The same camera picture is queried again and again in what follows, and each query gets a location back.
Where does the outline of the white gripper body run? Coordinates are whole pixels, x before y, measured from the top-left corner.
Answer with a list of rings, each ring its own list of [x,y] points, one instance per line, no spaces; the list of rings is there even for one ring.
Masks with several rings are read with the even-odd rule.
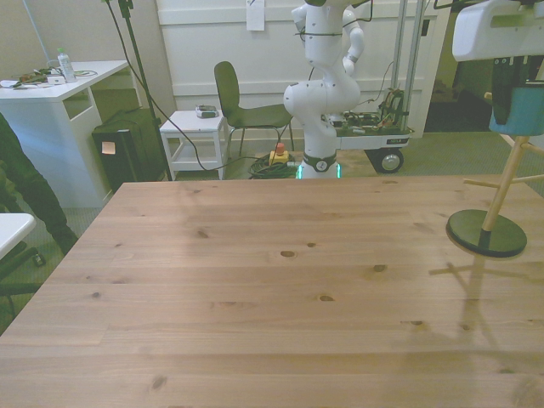
[[[457,61],[543,54],[543,2],[494,0],[464,8],[452,54]]]

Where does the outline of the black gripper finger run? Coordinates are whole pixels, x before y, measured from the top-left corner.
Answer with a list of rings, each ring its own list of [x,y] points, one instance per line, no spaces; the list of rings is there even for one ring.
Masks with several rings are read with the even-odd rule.
[[[494,59],[491,92],[493,115],[498,125],[505,125],[509,118],[515,74],[514,57]]]
[[[524,56],[523,63],[523,86],[542,88],[543,80],[540,78],[540,70],[543,63],[543,56]]]

